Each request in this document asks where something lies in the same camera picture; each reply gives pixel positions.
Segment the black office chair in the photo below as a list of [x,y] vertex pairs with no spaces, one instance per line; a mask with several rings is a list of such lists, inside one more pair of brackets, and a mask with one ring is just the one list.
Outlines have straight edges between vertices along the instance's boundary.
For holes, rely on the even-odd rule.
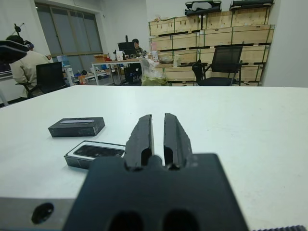
[[[219,47],[215,49],[212,64],[205,69],[206,64],[203,64],[199,59],[192,66],[192,70],[196,76],[196,81],[199,86],[232,86],[232,84],[241,85],[241,68],[240,62],[242,54],[242,46],[238,47]],[[228,77],[210,77],[206,78],[205,73],[209,68],[212,72],[234,73],[232,78]],[[239,81],[235,81],[235,75],[239,73]]]
[[36,66],[37,85],[29,89],[31,83],[17,83],[23,85],[27,91],[27,97],[34,97],[33,92],[40,89],[44,94],[66,88],[67,85],[63,78],[62,63],[40,64]]

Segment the window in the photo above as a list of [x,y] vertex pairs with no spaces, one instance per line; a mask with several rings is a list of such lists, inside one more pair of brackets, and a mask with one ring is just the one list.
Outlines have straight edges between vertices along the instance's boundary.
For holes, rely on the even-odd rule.
[[95,15],[49,5],[36,7],[52,59],[67,55],[74,73],[89,71],[94,55],[103,52]]

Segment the wooden crate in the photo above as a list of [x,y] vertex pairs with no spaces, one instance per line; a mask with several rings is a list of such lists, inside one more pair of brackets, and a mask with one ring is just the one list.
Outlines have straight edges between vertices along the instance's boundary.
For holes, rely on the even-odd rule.
[[203,29],[231,27],[232,11],[209,13],[204,19]]
[[[263,65],[244,65],[242,66],[242,76],[241,81],[260,81],[262,75]],[[210,77],[229,77],[232,78],[234,74],[232,73],[221,73],[221,72],[212,72],[209,69],[206,72],[206,78]],[[235,75],[235,79],[239,80],[239,73]]]
[[[166,68],[155,68],[156,71],[165,73],[168,81],[196,81],[194,72],[191,66],[186,67],[166,67]],[[260,81],[262,75],[263,65],[244,65],[242,66],[242,78],[241,81]],[[232,73],[220,73],[212,72],[209,69],[206,72],[206,78],[210,77],[230,77]],[[236,80],[239,80],[239,73],[235,76]]]
[[191,82],[181,82],[181,83],[175,83],[175,82],[169,82],[170,86],[172,87],[184,87],[184,86],[187,86],[187,87],[192,87],[192,86],[197,86],[196,83],[191,83]]
[[159,52],[158,59],[161,60],[163,56],[167,56],[169,58],[173,58],[175,54],[181,56],[181,63],[193,63],[197,61],[198,50],[186,50],[186,51],[167,51],[167,52]]
[[191,66],[155,68],[156,71],[165,73],[168,81],[195,81],[196,77]]
[[162,67],[173,67],[173,64],[158,64],[157,66],[156,66],[157,68],[162,68]]
[[241,83],[241,87],[258,87],[259,83],[258,82],[244,82]]
[[238,26],[200,32],[152,38],[158,51],[234,44],[271,43],[274,25]]
[[198,47],[199,46],[199,33],[192,33],[186,35],[173,35],[172,49]]
[[[270,46],[247,46],[243,47],[241,60],[243,63],[263,63],[267,61]],[[198,58],[203,63],[211,64],[215,48],[200,49]]]
[[175,33],[198,30],[199,20],[200,19],[197,15],[175,18]]
[[159,22],[149,22],[150,36],[198,30],[199,21],[200,19],[196,15],[191,17],[175,17]]
[[232,44],[271,43],[274,26],[233,27]]
[[232,27],[200,31],[199,46],[231,45]]
[[269,13],[268,7],[236,10],[233,13],[231,26],[266,25]]
[[[203,29],[266,25],[269,13],[267,7],[209,13],[203,20]],[[201,19],[198,16],[175,17],[165,21],[149,22],[149,28],[150,36],[194,31],[201,29]]]
[[165,36],[160,38],[151,38],[151,42],[156,43],[156,49],[158,51],[163,50],[171,50],[172,49],[172,37],[171,36]]

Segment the stacked wooden box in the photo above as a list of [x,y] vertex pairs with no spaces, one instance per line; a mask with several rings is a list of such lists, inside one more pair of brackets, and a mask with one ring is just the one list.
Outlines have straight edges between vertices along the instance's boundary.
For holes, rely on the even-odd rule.
[[[212,62],[215,47],[242,44],[243,86],[256,86],[261,81],[273,38],[274,25],[267,24],[269,12],[269,8],[257,8],[209,13],[202,29],[198,16],[150,22],[150,35],[155,36],[150,42],[155,43],[159,58],[178,54],[182,63],[200,59],[208,64]],[[164,72],[172,85],[188,85],[195,81],[191,66],[159,67],[157,70]],[[206,77],[212,76],[210,70]],[[231,74],[214,73],[213,76],[231,77]]]

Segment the desk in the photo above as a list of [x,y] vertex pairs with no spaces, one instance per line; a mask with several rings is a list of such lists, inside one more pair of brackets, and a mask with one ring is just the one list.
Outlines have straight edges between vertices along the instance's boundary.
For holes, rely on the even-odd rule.
[[[87,171],[63,156],[83,140],[125,144],[146,114],[162,157],[164,114],[173,113],[194,153],[219,155],[250,230],[307,226],[307,98],[307,88],[73,86],[16,103],[0,110],[0,197],[75,198]],[[48,132],[88,116],[104,117],[96,137]]]
[[[112,64],[138,64],[138,63],[140,63],[139,59],[126,59],[126,60],[108,61],[108,62],[93,62],[92,63],[92,67],[94,69],[94,76],[95,76],[96,84],[99,85],[97,73],[96,73],[96,70],[95,70],[95,66],[96,65],[108,65],[109,70],[111,70],[111,65]],[[110,72],[110,75],[111,75],[113,83],[115,83],[114,78],[112,76],[112,71]]]
[[[97,76],[100,76],[100,75],[105,76],[105,75],[106,75],[106,72],[105,72],[105,71],[99,71],[99,72],[97,72]],[[94,77],[95,77],[94,74],[87,74],[87,75],[85,76],[86,79],[92,79],[92,78],[94,78]],[[79,82],[79,78],[78,78],[78,77],[74,77],[74,82],[75,82],[75,83]]]

